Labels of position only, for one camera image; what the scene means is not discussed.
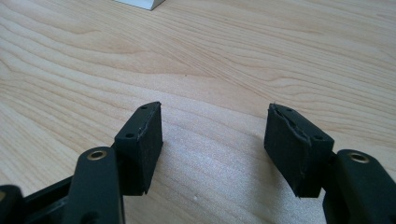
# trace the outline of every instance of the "light wood surface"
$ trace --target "light wood surface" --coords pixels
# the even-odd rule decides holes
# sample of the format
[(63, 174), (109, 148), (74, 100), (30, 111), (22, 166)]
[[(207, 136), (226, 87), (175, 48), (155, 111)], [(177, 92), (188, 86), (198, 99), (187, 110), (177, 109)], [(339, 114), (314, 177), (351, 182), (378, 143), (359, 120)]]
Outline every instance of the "light wood surface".
[(395, 1), (2, 0), (0, 61), (0, 185), (24, 195), (152, 101), (163, 153), (128, 223), (325, 223), (263, 149), (273, 102), (396, 179)]

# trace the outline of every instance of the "black mechanical part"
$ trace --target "black mechanical part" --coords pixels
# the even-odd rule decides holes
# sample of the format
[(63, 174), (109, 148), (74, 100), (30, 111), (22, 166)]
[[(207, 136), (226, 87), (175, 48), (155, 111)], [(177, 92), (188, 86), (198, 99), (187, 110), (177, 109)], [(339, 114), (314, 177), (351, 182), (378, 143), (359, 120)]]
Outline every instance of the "black mechanical part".
[(148, 193), (163, 146), (161, 104), (140, 106), (115, 137), (123, 195)]
[(270, 104), (264, 147), (298, 197), (320, 194), (319, 167), (332, 153), (334, 140), (297, 111)]
[(112, 147), (80, 155), (74, 176), (25, 198), (0, 186), (0, 223), (124, 223), (122, 195), (148, 192), (162, 146), (161, 103), (142, 105)]
[(381, 164), (357, 150), (334, 154), (332, 145), (295, 110), (269, 106), (264, 147), (296, 196), (324, 188), (328, 223), (396, 223), (396, 184)]
[(19, 211), (24, 207), (20, 188), (13, 185), (0, 186), (0, 223), (20, 223)]
[(63, 224), (124, 223), (113, 148), (97, 147), (79, 156), (68, 197)]

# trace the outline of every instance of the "black rubber pad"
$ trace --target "black rubber pad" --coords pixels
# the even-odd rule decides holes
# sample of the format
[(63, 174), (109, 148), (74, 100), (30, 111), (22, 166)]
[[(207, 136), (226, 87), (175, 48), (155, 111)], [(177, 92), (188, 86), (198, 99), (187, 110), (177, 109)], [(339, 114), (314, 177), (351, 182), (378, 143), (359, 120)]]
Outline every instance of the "black rubber pad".
[(148, 193), (163, 146), (161, 103), (140, 106), (115, 137), (123, 195)]
[(297, 111), (270, 104), (264, 148), (298, 197), (318, 197), (334, 140)]

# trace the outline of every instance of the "screw hole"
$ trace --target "screw hole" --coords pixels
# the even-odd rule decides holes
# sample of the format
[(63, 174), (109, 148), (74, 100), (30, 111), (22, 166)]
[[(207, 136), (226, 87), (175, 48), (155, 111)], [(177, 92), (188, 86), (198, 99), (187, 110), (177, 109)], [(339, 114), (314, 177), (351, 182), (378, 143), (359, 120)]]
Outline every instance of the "screw hole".
[(88, 155), (87, 158), (90, 161), (99, 161), (100, 159), (104, 158), (106, 155), (107, 155), (107, 152), (105, 152), (103, 150), (97, 150), (97, 151), (90, 153), (90, 155)]
[(349, 157), (353, 161), (357, 161), (357, 162), (360, 162), (360, 163), (368, 163), (370, 161), (367, 157), (365, 157), (365, 156), (363, 156), (363, 155), (361, 155), (359, 153), (354, 153), (354, 152), (349, 153)]
[(323, 140), (323, 137), (320, 136), (320, 135), (315, 135), (314, 138), (315, 138), (316, 140)]
[(127, 134), (125, 135), (125, 137), (127, 137), (127, 138), (133, 138), (133, 137), (134, 137), (134, 133), (127, 133)]

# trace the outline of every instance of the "black plastic bracket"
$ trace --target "black plastic bracket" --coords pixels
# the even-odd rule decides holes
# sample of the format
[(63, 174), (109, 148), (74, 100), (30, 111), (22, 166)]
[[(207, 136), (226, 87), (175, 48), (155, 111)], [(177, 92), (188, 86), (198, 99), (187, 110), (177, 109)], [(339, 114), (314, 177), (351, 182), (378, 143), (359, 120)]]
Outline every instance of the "black plastic bracket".
[(264, 148), (298, 197), (318, 197), (328, 223), (396, 223), (396, 184), (373, 157), (334, 141), (297, 111), (270, 104)]
[(148, 193), (162, 146), (161, 103), (142, 105), (112, 147), (80, 155), (74, 176), (25, 198), (0, 186), (0, 223), (124, 223), (122, 195)]

